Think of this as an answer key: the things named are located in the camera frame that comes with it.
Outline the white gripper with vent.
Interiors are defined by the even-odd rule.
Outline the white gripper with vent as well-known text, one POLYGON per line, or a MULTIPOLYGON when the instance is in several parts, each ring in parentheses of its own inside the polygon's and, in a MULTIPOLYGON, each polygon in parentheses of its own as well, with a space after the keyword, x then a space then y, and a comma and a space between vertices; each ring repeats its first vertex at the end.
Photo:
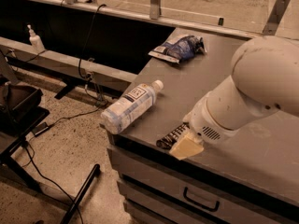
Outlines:
POLYGON ((204 150, 203 141, 217 145, 238 133, 238 130, 229 130, 221 127, 212 118, 208 110, 207 98, 207 95, 201 98, 183 118, 183 122, 189 125, 192 132, 185 133, 171 147, 169 153, 178 160, 201 153, 204 150))

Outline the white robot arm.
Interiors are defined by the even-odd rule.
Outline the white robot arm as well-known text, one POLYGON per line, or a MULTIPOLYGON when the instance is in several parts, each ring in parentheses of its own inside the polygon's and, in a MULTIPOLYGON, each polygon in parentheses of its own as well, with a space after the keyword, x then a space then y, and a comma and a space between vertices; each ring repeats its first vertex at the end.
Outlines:
POLYGON ((276 36, 253 38, 231 60, 231 75, 186 114, 187 129, 171 147, 179 160, 218 145, 245 125, 279 110, 299 116, 299 46, 276 36))

